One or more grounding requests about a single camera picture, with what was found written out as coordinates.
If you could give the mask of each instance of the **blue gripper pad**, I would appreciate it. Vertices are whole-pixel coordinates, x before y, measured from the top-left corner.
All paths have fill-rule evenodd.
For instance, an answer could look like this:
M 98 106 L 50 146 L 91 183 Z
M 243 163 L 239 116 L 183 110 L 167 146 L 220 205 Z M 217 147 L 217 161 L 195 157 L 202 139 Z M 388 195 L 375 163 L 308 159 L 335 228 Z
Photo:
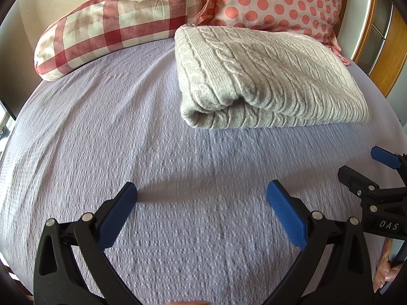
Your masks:
M 396 155 L 393 155 L 380 147 L 373 147 L 370 151 L 370 155 L 375 161 L 378 161 L 394 170 L 401 167 L 400 160 Z
M 98 228 L 99 249 L 104 250 L 113 246 L 136 202 L 137 188 L 129 183 Z
M 280 220 L 291 243 L 304 250 L 308 242 L 307 225 L 290 202 L 290 195 L 277 180 L 267 187 L 267 199 Z

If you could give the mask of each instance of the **gray cable knit blanket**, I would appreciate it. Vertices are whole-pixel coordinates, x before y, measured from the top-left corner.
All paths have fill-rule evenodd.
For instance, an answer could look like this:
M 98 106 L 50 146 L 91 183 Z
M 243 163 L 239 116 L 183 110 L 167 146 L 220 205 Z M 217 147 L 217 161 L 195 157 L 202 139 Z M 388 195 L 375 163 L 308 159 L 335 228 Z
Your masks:
M 182 118 L 192 127 L 367 122 L 366 101 L 343 63 L 293 33 L 184 25 L 175 35 Z

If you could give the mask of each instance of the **screw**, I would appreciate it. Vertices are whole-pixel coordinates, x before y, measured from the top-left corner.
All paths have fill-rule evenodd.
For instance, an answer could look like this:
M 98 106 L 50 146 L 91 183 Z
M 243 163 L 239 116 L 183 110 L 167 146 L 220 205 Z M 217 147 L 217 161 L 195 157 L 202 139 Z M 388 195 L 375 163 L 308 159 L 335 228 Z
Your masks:
M 351 224 L 354 225 L 354 226 L 356 226 L 357 224 L 359 224 L 358 218 L 355 218 L 355 217 L 351 217 L 351 218 L 349 219 L 349 221 L 350 221 Z
M 93 213 L 88 212 L 82 216 L 82 220 L 85 222 L 91 221 L 92 219 L 93 219 Z
M 322 215 L 321 212 L 319 211 L 314 211 L 312 213 L 312 218 L 314 218 L 315 220 L 321 220 L 324 216 Z
M 48 226 L 48 227 L 53 226 L 54 223 L 55 223 L 55 219 L 54 219 L 54 218 L 50 218 L 50 219 L 48 219 L 47 221 L 45 221 L 45 225 Z

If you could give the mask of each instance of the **pink polka dot pillowcase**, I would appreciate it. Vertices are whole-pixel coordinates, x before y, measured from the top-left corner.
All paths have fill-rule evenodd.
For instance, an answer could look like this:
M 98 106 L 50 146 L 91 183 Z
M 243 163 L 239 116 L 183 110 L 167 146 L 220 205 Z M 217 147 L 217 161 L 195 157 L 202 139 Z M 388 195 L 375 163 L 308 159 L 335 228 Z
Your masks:
M 340 51 L 332 27 L 342 0 L 216 0 L 214 8 L 211 2 L 201 12 L 212 18 L 210 25 L 296 32 Z

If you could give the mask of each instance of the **human hand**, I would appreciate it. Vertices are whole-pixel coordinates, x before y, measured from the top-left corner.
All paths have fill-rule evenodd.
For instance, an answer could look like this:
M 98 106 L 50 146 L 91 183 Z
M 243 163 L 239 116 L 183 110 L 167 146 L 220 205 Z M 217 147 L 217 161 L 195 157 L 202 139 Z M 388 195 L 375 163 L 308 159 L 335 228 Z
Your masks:
M 393 281 L 403 264 L 391 267 L 389 262 L 389 254 L 391 251 L 391 238 L 386 238 L 383 245 L 383 250 L 379 262 L 377 264 L 376 273 L 373 278 L 373 291 L 376 292 L 382 288 L 385 282 Z

